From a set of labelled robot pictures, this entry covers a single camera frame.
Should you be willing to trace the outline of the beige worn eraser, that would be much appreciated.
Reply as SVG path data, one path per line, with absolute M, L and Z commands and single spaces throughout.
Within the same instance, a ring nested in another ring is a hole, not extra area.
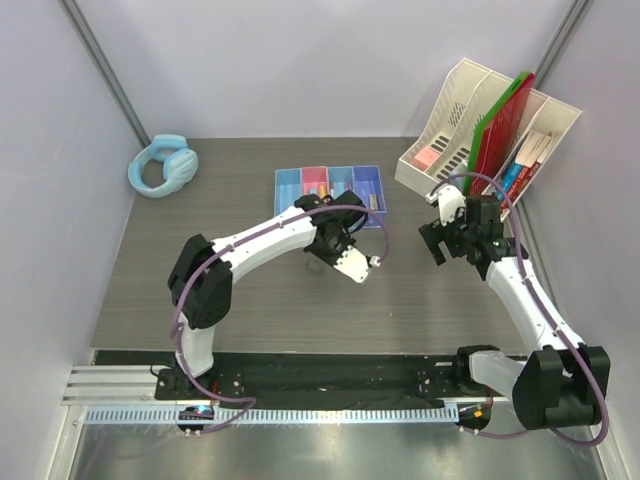
M 378 210 L 379 209 L 378 199 L 377 199 L 377 195 L 376 194 L 370 194 L 369 195 L 369 203 L 370 203 L 370 208 L 372 210 Z

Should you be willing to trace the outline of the grey eraser sleeve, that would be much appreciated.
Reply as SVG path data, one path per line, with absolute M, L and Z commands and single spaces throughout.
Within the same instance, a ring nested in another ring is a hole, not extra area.
M 323 273 L 322 265 L 315 260 L 309 261 L 306 265 L 306 268 L 313 275 L 321 275 Z

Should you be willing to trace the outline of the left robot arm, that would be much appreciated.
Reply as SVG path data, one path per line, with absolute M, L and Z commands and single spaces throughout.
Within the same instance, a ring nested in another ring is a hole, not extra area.
M 215 327 L 231 309 L 233 286 L 254 269 L 301 249 L 354 282 L 365 282 L 371 258 L 356 248 L 353 233 L 367 219 L 364 203 L 350 190 L 337 198 L 309 194 L 239 234 L 189 238 L 168 278 L 179 388 L 193 399 L 211 391 Z

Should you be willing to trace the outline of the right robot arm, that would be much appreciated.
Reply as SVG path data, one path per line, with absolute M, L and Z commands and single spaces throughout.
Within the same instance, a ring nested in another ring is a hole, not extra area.
M 504 234 L 493 196 L 464 196 L 442 187 L 432 196 L 439 217 L 419 229 L 435 262 L 464 258 L 497 294 L 526 348 L 525 363 L 494 346 L 461 347 L 451 380 L 465 395 L 487 387 L 508 398 L 527 430 L 605 425 L 611 362 L 562 318 L 515 237 Z

